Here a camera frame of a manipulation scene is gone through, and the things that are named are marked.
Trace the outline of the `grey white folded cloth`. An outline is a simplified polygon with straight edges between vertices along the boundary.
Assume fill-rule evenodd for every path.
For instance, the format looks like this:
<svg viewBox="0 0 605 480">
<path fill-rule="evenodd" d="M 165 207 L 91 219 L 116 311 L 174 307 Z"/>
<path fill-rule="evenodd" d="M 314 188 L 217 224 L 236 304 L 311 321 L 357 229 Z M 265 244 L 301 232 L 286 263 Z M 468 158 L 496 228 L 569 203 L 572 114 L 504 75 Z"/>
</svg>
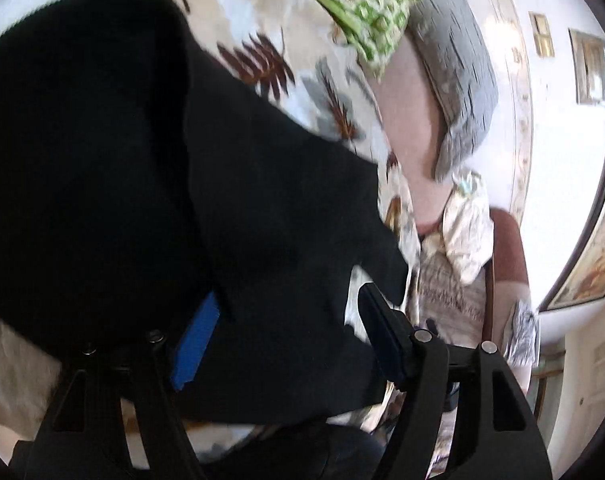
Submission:
<svg viewBox="0 0 605 480">
<path fill-rule="evenodd" d="M 502 354 L 511 367 L 537 366 L 540 320 L 528 300 L 519 299 L 509 311 L 503 330 Z"/>
</svg>

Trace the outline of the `framed wall mirror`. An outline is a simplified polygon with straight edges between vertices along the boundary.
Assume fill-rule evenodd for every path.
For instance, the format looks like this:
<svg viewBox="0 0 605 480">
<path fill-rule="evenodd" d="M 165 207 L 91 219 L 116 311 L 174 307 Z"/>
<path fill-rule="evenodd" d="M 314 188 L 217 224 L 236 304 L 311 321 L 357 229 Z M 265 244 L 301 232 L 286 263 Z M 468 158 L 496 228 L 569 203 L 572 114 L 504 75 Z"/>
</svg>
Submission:
<svg viewBox="0 0 605 480">
<path fill-rule="evenodd" d="M 578 104 L 605 106 L 605 40 L 568 29 Z"/>
</svg>

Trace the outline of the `pink bed sheet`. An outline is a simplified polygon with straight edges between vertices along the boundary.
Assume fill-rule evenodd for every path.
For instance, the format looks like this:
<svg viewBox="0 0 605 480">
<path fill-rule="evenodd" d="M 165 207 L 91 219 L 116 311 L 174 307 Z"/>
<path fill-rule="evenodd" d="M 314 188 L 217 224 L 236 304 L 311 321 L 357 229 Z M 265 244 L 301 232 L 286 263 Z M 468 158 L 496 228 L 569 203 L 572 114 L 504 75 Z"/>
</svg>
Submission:
<svg viewBox="0 0 605 480">
<path fill-rule="evenodd" d="M 380 80 L 369 81 L 392 151 L 409 182 L 417 233 L 438 230 L 453 188 L 433 177 L 447 124 L 410 36 L 403 36 Z"/>
</svg>

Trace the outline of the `cream floral pillow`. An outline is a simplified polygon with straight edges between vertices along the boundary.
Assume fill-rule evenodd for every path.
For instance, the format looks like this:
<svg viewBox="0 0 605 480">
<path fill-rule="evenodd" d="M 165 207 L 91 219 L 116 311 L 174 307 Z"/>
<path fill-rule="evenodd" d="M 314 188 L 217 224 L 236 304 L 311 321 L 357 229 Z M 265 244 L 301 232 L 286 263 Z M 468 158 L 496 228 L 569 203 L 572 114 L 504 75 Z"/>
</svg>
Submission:
<svg viewBox="0 0 605 480">
<path fill-rule="evenodd" d="M 452 177 L 454 188 L 444 206 L 440 226 L 421 243 L 421 261 L 426 263 L 436 254 L 445 255 L 457 280 L 470 285 L 493 255 L 494 222 L 481 175 L 462 168 L 454 171 Z"/>
</svg>

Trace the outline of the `framed picture on wall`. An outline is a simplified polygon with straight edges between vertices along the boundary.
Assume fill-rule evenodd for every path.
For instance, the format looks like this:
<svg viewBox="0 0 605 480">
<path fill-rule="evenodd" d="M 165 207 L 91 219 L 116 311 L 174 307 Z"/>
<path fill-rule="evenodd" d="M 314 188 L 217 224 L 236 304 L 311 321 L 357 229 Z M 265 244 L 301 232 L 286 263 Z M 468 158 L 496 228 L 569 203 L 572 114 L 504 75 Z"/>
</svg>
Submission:
<svg viewBox="0 0 605 480">
<path fill-rule="evenodd" d="M 566 309 L 605 298 L 605 167 L 579 242 L 540 311 Z"/>
</svg>

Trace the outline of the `grey quilted pillow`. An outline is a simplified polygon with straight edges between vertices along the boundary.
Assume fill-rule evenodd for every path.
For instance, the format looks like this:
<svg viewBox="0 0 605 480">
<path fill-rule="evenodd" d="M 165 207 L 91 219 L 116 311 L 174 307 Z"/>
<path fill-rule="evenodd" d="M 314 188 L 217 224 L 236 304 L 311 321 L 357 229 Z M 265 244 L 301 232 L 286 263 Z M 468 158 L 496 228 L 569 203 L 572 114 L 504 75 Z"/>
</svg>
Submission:
<svg viewBox="0 0 605 480">
<path fill-rule="evenodd" d="M 447 125 L 433 170 L 435 180 L 442 182 L 485 141 L 499 87 L 467 0 L 418 0 L 407 29 Z"/>
</svg>

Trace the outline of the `brass wall switch plate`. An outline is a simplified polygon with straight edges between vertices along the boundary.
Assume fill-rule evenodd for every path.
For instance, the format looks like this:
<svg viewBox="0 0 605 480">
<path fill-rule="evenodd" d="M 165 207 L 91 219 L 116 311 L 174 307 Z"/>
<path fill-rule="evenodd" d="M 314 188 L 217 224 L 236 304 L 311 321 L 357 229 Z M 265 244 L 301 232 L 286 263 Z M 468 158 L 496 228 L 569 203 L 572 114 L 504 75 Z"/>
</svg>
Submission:
<svg viewBox="0 0 605 480">
<path fill-rule="evenodd" d="M 540 58 L 553 58 L 555 51 L 549 21 L 544 14 L 530 12 L 529 15 L 537 55 Z"/>
</svg>

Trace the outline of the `leaf print fleece blanket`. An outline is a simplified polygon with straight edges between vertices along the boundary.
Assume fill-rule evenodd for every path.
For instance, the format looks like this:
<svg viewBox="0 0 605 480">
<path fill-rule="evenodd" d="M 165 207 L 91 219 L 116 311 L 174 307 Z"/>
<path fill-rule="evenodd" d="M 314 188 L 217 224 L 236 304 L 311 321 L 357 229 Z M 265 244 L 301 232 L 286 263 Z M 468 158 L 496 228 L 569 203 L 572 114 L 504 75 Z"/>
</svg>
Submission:
<svg viewBox="0 0 605 480">
<path fill-rule="evenodd" d="M 57 0 L 0 0 L 0 35 L 23 18 Z M 370 160 L 378 171 L 378 209 L 386 226 L 399 237 L 400 252 L 411 271 L 419 243 L 409 183 L 393 151 L 376 94 L 359 65 L 357 50 L 316 0 L 173 0 L 204 48 L 240 78 L 226 52 L 240 62 L 252 57 L 249 47 L 275 54 L 280 76 L 269 80 L 269 100 L 314 133 L 334 139 L 337 119 L 351 119 L 360 140 L 346 148 Z M 14 444 L 33 440 L 57 382 L 60 364 L 13 333 L 0 321 L 0 455 L 7 461 Z M 196 424 L 187 422 L 188 437 L 206 462 L 235 444 L 267 437 L 278 426 Z"/>
</svg>

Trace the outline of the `striped floral bedspread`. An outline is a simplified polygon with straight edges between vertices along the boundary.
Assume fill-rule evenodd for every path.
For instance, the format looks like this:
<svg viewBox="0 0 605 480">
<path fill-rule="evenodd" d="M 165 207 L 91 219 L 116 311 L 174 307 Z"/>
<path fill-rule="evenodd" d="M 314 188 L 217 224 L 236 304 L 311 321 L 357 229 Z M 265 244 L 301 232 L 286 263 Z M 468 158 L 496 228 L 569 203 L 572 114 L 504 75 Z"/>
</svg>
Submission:
<svg viewBox="0 0 605 480">
<path fill-rule="evenodd" d="M 451 263 L 436 252 L 421 263 L 417 286 L 421 326 L 433 327 L 453 346 L 475 349 L 482 340 L 487 304 L 485 269 L 470 285 L 463 285 Z"/>
</svg>

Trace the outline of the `black pants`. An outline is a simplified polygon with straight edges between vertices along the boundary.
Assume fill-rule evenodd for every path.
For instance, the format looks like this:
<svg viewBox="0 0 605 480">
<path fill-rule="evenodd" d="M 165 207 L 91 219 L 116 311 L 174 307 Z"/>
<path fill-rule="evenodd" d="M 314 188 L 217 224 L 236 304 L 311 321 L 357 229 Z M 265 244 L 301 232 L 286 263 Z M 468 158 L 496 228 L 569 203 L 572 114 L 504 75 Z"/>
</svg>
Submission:
<svg viewBox="0 0 605 480">
<path fill-rule="evenodd" d="M 383 400 L 345 324 L 355 271 L 409 268 L 377 168 L 197 44 L 170 0 L 60 0 L 0 36 L 0 318 L 56 359 L 151 336 L 186 418 L 273 424 Z"/>
</svg>

